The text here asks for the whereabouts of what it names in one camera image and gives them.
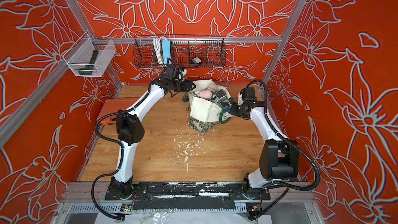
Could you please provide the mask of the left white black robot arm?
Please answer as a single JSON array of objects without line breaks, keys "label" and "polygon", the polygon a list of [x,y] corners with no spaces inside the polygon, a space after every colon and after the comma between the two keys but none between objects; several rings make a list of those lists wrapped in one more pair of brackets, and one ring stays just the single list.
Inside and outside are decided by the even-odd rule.
[{"label": "left white black robot arm", "polygon": [[132,188],[132,166],[139,142],[145,135],[142,121],[146,114],[167,93],[175,95],[179,92],[189,92],[196,88],[191,80],[184,76],[187,70],[182,66],[169,64],[152,80],[148,89],[129,109],[116,115],[118,139],[121,143],[116,173],[110,181],[110,191],[121,199],[130,197]]}]

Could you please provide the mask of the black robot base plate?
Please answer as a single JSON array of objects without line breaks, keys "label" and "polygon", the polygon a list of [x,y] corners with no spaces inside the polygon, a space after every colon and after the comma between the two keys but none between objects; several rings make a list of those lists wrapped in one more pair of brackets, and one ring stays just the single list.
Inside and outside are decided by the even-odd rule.
[{"label": "black robot base plate", "polygon": [[111,187],[105,200],[120,201],[121,212],[209,211],[244,213],[250,207],[270,200],[269,191],[250,188],[243,182],[135,182],[127,195]]}]

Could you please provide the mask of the orange plastic tool case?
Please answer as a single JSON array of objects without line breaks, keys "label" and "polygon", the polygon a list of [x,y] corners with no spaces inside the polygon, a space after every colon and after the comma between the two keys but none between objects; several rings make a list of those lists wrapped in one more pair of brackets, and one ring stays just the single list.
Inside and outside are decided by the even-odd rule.
[{"label": "orange plastic tool case", "polygon": [[136,97],[124,97],[124,98],[117,98],[117,99],[107,99],[99,112],[99,115],[97,117],[97,121],[102,118],[105,115],[118,112],[118,111],[124,111],[128,108],[130,108],[138,98]]}]

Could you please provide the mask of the light blue box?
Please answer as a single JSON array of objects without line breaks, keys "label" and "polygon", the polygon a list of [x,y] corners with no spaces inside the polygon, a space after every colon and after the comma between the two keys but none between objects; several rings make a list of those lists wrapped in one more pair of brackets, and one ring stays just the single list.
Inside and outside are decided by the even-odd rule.
[{"label": "light blue box", "polygon": [[162,53],[163,53],[163,62],[167,64],[168,60],[171,58],[171,41],[168,39],[162,40]]}]

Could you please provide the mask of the pink pencil sharpener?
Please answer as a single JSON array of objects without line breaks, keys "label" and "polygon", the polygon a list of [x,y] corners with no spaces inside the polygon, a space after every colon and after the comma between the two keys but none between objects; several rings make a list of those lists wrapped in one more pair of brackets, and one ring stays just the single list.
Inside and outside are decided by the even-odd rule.
[{"label": "pink pencil sharpener", "polygon": [[212,91],[210,89],[205,89],[199,92],[198,96],[202,99],[211,100]]}]

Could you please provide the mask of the grey clear pencil sharpener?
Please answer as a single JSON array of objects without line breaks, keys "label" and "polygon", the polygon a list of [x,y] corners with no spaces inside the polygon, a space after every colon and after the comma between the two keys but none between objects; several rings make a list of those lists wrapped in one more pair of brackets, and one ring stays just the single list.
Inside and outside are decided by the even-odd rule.
[{"label": "grey clear pencil sharpener", "polygon": [[215,100],[219,103],[224,102],[228,99],[225,91],[222,89],[216,91],[214,95],[215,95]]}]

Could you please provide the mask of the cream tote bag green handles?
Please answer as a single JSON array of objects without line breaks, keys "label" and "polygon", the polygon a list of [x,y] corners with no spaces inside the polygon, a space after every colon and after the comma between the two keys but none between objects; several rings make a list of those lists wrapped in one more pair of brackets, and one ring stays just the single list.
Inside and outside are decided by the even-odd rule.
[{"label": "cream tote bag green handles", "polygon": [[[206,134],[218,124],[225,124],[231,120],[233,115],[229,113],[233,98],[224,86],[219,86],[212,80],[196,80],[193,82],[195,88],[184,95],[184,102],[190,104],[189,127],[200,134]],[[206,100],[198,96],[205,89],[212,91],[212,99]],[[215,100],[215,92],[224,90],[228,99],[224,102]]]}]

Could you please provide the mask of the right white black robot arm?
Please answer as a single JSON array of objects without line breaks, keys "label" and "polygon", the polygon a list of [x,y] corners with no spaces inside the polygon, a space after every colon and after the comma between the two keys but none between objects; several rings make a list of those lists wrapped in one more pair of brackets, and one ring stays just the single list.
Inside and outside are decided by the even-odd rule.
[{"label": "right white black robot arm", "polygon": [[265,189],[277,181],[297,178],[299,152],[284,141],[288,137],[275,125],[265,102],[258,100],[253,87],[241,90],[238,101],[231,105],[230,113],[253,121],[264,141],[259,168],[244,179],[247,189]]}]

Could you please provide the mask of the clear acrylic wall bin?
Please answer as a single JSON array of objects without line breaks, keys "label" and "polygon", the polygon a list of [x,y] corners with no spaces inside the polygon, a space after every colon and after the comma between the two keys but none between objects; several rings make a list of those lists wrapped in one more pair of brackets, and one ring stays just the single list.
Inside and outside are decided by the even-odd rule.
[{"label": "clear acrylic wall bin", "polygon": [[[87,65],[93,50],[99,51],[92,75],[79,75],[78,71]],[[71,72],[77,77],[102,77],[116,53],[114,41],[110,38],[91,38],[87,33],[77,39],[62,56]]]}]

